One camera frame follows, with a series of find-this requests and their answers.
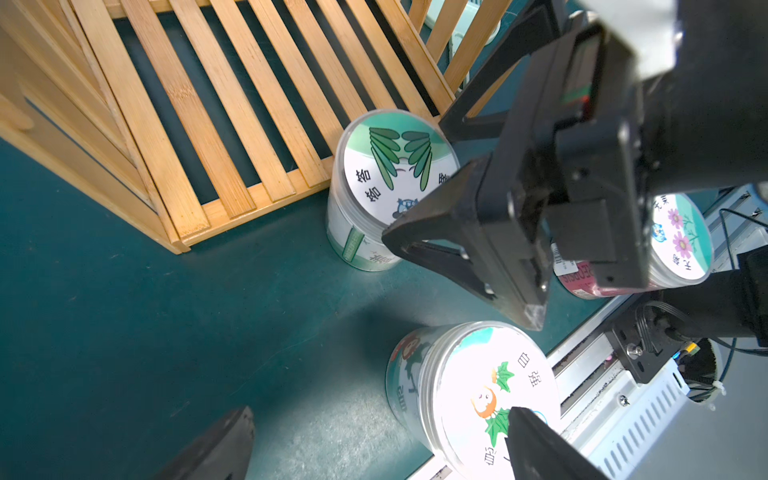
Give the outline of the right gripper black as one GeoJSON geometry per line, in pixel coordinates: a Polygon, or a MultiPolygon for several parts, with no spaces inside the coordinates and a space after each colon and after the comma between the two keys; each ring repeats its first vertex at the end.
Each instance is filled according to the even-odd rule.
{"type": "Polygon", "coordinates": [[[565,23],[564,1],[528,3],[439,122],[451,143],[501,134],[496,149],[464,165],[382,234],[398,257],[531,331],[544,327],[555,256],[588,262],[601,287],[648,282],[635,59],[601,25],[563,35],[565,23]],[[471,117],[533,52],[504,128],[505,111],[471,117]]]}

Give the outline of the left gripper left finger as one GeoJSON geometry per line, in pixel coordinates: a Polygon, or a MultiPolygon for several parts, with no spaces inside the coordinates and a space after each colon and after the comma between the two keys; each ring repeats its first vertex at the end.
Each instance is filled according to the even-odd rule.
{"type": "Polygon", "coordinates": [[[153,479],[245,479],[254,439],[253,412],[242,406],[214,422],[153,479]]]}

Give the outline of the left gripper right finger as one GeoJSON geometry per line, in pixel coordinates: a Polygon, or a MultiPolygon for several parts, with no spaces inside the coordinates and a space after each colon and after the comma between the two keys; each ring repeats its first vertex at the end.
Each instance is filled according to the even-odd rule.
{"type": "Polygon", "coordinates": [[[606,480],[607,476],[532,410],[513,407],[506,439],[516,480],[606,480]]]}

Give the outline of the large jar orange flower lid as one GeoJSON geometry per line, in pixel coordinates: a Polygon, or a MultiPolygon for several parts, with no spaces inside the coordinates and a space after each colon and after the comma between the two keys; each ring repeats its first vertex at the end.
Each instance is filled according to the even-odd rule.
{"type": "Polygon", "coordinates": [[[561,402],[546,355],[496,321],[417,329],[396,346],[386,396],[398,421],[466,479],[510,479],[508,416],[530,409],[553,430],[561,402]]]}

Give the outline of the large jar green leaf lid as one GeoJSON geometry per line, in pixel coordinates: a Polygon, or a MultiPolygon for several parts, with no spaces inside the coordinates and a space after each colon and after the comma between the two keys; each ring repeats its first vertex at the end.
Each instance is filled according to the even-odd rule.
{"type": "Polygon", "coordinates": [[[460,168],[432,123],[404,110],[379,109],[350,123],[335,152],[326,232],[348,265],[388,270],[400,261],[382,234],[460,168]]]}

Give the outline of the bamboo two-tier shelf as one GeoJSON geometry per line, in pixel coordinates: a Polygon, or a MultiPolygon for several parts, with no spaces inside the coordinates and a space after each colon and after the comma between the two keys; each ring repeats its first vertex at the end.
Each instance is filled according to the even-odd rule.
{"type": "Polygon", "coordinates": [[[510,5],[5,1],[1,137],[169,251],[325,189],[343,121],[442,118],[510,5]]]}

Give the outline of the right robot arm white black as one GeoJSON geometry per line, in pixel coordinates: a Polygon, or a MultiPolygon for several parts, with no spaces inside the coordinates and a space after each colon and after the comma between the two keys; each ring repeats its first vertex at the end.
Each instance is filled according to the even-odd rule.
{"type": "Polygon", "coordinates": [[[439,123],[495,150],[382,235],[529,330],[555,254],[602,287],[642,288],[654,199],[767,178],[765,2],[582,7],[526,4],[439,123]]]}

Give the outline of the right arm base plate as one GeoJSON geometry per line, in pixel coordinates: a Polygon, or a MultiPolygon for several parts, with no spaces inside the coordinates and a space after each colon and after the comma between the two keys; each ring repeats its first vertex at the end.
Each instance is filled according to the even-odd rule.
{"type": "Polygon", "coordinates": [[[680,333],[680,320],[653,306],[663,300],[661,294],[630,296],[605,322],[615,356],[638,384],[648,384],[675,354],[700,340],[680,333]]]}

